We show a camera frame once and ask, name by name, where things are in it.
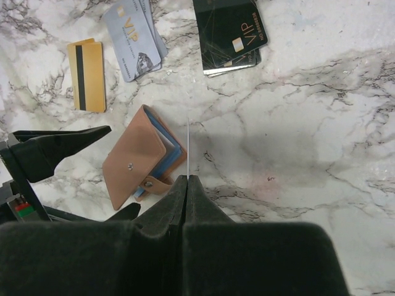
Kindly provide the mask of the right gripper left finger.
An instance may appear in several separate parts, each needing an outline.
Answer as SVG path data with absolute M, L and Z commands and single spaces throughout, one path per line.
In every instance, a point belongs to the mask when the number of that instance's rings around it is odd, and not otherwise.
M 134 220 L 1 226 L 2 295 L 180 295 L 179 176 Z

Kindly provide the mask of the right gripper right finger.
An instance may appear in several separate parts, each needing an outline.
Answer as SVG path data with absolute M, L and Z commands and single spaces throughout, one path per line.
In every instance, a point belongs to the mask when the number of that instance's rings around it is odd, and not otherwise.
M 185 295 L 347 295 L 333 243 L 313 223 L 237 223 L 188 179 Z

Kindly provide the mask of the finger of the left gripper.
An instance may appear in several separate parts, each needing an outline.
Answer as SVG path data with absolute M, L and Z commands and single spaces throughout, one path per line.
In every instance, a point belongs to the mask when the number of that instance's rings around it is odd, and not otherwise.
M 105 222 L 133 221 L 138 217 L 140 210 L 141 205 L 139 203 L 131 203 L 105 220 Z
M 1 142 L 1 161 L 11 180 L 1 185 L 1 221 L 85 221 L 86 218 L 44 206 L 31 184 L 54 176 L 63 159 L 77 154 L 111 132 L 110 126 L 79 131 L 16 131 Z

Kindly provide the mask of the pink leather card holder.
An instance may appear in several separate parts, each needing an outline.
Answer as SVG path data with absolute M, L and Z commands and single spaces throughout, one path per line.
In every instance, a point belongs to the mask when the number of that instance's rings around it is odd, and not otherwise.
M 133 195 L 137 201 L 161 195 L 187 151 L 153 108 L 142 105 L 109 152 L 102 172 L 114 210 Z

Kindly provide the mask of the single gold card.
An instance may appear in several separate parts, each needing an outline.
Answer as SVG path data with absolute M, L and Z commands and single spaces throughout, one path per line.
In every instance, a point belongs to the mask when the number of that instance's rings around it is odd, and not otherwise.
M 190 168 L 190 153 L 189 153 L 189 147 L 190 147 L 190 125 L 189 125 L 189 117 L 187 118 L 187 146 L 186 146 L 186 151 L 187 151 L 187 159 L 186 159 L 186 177 L 189 179 L 190 173 L 189 173 L 189 168 Z

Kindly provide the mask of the gold credit card stack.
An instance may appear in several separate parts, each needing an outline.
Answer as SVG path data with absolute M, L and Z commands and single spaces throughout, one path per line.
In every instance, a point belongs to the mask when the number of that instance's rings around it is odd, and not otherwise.
M 74 106 L 94 113 L 106 111 L 102 43 L 93 38 L 67 45 Z

